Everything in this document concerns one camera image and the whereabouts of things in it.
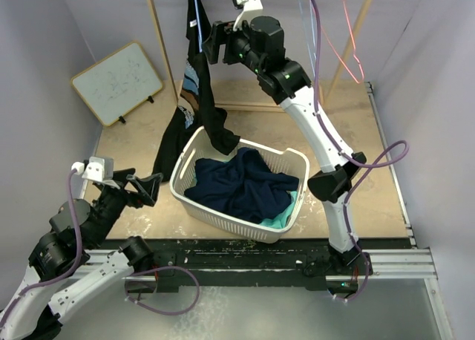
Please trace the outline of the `light blue wire hanger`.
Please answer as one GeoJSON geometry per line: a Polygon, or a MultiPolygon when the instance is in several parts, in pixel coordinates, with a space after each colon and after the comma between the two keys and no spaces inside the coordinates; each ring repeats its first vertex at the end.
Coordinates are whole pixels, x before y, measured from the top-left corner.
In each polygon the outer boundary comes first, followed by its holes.
{"type": "Polygon", "coordinates": [[[307,53],[309,54],[310,61],[314,63],[317,58],[318,32],[311,0],[298,0],[298,9],[304,30],[307,53]]]}

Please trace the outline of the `black printed t shirt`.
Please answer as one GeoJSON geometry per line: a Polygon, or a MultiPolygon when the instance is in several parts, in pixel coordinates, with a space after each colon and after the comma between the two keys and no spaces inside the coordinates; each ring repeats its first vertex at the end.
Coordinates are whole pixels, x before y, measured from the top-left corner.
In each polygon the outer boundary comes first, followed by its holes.
{"type": "MultiPolygon", "coordinates": [[[[198,0],[204,39],[211,33],[211,24],[201,0],[198,0]]],[[[152,173],[162,173],[163,183],[171,179],[175,163],[195,131],[203,127],[212,146],[221,154],[229,154],[240,137],[225,128],[226,110],[214,103],[209,64],[198,48],[194,0],[188,0],[186,39],[189,42],[183,84],[174,114],[166,127],[152,173]]]]}

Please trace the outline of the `pink wire hanger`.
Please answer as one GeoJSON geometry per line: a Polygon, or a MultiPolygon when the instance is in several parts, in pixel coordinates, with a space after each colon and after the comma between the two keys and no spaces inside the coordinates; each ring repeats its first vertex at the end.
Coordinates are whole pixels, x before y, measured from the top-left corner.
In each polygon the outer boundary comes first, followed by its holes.
{"type": "Polygon", "coordinates": [[[332,40],[334,34],[330,33],[330,29],[326,26],[321,29],[329,49],[338,62],[335,72],[335,75],[338,75],[336,79],[339,80],[342,77],[342,74],[345,73],[354,83],[361,84],[365,78],[365,71],[361,58],[358,55],[356,44],[356,38],[360,28],[357,28],[357,24],[352,21],[350,9],[347,3],[348,0],[331,1],[334,1],[337,4],[337,8],[340,9],[342,14],[341,21],[346,39],[343,46],[338,49],[332,40]]]}

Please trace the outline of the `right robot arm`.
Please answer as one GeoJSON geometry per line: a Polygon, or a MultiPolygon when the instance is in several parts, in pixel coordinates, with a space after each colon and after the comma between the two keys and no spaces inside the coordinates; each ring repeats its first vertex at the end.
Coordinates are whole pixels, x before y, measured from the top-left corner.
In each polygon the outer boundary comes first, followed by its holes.
{"type": "Polygon", "coordinates": [[[358,236],[349,218],[352,180],[366,162],[362,152],[350,152],[351,162],[335,147],[342,141],[323,108],[316,101],[310,79],[302,66],[286,57],[284,30],[271,16],[258,16],[240,29],[233,22],[216,21],[203,44],[210,64],[218,61],[224,47],[223,62],[241,63],[252,71],[259,86],[297,123],[320,166],[307,181],[311,194],[324,206],[329,228],[330,266],[347,274],[356,266],[361,253],[358,236]]]}

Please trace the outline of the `teal t shirt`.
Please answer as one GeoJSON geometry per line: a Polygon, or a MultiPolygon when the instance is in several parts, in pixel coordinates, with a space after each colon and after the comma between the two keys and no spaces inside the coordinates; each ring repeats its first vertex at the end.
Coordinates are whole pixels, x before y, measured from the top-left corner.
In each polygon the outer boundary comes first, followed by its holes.
{"type": "Polygon", "coordinates": [[[292,214],[296,199],[298,196],[297,191],[288,192],[290,196],[290,204],[280,214],[276,215],[273,219],[265,218],[260,222],[260,226],[269,227],[272,229],[283,229],[287,225],[287,221],[292,214]]]}

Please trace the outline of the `navy blue t shirt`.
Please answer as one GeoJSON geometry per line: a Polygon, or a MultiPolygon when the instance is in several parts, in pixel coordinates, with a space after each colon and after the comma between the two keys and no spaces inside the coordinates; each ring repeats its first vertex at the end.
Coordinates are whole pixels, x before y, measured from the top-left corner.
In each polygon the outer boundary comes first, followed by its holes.
{"type": "Polygon", "coordinates": [[[274,173],[258,150],[239,148],[228,162],[200,158],[195,163],[196,184],[185,197],[216,212],[259,224],[273,219],[290,204],[288,192],[297,191],[299,179],[274,173]]]}

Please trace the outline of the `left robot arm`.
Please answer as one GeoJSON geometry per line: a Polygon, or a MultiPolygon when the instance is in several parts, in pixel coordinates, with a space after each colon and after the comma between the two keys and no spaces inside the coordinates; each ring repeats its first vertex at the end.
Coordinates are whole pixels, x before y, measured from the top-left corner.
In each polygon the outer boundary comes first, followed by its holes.
{"type": "Polygon", "coordinates": [[[153,206],[163,174],[140,179],[134,169],[112,174],[116,186],[96,183],[101,191],[93,203],[69,198],[50,219],[28,258],[23,281],[1,312],[2,339],[54,339],[79,309],[118,280],[144,275],[154,265],[150,247],[140,236],[129,237],[117,251],[77,282],[68,279],[90,260],[127,206],[153,206]]]}

